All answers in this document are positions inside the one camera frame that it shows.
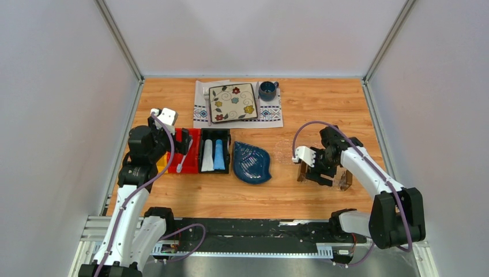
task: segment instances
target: floral plate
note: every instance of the floral plate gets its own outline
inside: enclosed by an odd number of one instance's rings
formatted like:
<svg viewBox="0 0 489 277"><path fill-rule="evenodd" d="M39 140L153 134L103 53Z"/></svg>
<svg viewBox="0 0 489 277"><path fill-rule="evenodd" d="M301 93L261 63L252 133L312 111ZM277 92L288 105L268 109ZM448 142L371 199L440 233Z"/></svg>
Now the floral plate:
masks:
<svg viewBox="0 0 489 277"><path fill-rule="evenodd" d="M209 101L212 123L258 117L250 83L209 88Z"/></svg>

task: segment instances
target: white wall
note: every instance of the white wall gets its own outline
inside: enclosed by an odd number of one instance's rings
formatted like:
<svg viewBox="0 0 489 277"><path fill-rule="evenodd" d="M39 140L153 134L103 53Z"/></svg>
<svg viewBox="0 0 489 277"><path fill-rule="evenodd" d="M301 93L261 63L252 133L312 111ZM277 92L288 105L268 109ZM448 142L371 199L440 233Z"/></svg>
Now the white wall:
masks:
<svg viewBox="0 0 489 277"><path fill-rule="evenodd" d="M93 1L0 2L0 276L66 276L137 82Z"/></svg>
<svg viewBox="0 0 489 277"><path fill-rule="evenodd" d="M364 75L405 0L106 0L145 75Z"/></svg>
<svg viewBox="0 0 489 277"><path fill-rule="evenodd" d="M418 1L371 85L440 276L487 276L489 4Z"/></svg>

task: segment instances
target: blue mug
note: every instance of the blue mug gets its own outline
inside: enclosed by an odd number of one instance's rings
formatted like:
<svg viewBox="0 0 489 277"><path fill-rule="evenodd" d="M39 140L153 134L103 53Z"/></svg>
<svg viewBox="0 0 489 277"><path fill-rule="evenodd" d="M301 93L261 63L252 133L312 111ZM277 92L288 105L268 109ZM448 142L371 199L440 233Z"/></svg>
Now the blue mug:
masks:
<svg viewBox="0 0 489 277"><path fill-rule="evenodd" d="M273 98L275 98L275 95L277 95L277 89L279 88L279 82L262 82L261 85L259 86L258 94L260 96L260 99L263 101L272 101Z"/></svg>

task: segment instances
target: wooden table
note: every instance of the wooden table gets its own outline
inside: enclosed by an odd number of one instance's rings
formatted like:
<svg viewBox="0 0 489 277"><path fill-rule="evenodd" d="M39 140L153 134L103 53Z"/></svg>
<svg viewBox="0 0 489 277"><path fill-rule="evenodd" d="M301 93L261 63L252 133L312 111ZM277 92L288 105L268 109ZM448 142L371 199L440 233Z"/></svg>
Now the wooden table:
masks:
<svg viewBox="0 0 489 277"><path fill-rule="evenodd" d="M217 79L200 79L203 82ZM259 81L245 78L233 81ZM151 108L168 107L179 113L177 128L193 127L193 78L147 79L133 127L146 125ZM231 172L221 174L164 174L153 184L144 211L170 207L177 217L327 219L344 208L371 211L371 199L355 179L345 192L316 183L297 182L298 165L291 162L292 139L304 123L322 120L336 124L348 136L363 142L383 166L362 86L356 79L278 79L281 88L283 128L232 129L232 141L262 147L270 153L272 179L249 185ZM321 146L322 125L306 127L297 146ZM112 197L109 211L114 208Z"/></svg>

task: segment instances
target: white placemat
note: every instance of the white placemat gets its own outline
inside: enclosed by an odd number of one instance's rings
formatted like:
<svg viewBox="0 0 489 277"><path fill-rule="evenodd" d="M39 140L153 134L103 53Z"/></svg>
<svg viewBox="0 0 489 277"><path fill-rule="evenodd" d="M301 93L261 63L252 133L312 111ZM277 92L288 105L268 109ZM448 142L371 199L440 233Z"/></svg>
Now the white placemat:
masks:
<svg viewBox="0 0 489 277"><path fill-rule="evenodd" d="M244 121L230 121L223 123L211 123L208 124L208 110L206 108L206 100L204 98L204 87L217 87L220 85L228 84L242 84L245 82L233 82L230 80L223 80L218 82L202 83L200 81L195 82L195 98L194 98L194 128L212 128L212 129L261 129L261 128L278 128L284 126L282 119L282 101L280 98L280 88L277 89L277 96L272 101L265 102L259 100L258 118L246 119ZM253 89L257 87L257 82L250 82Z"/></svg>

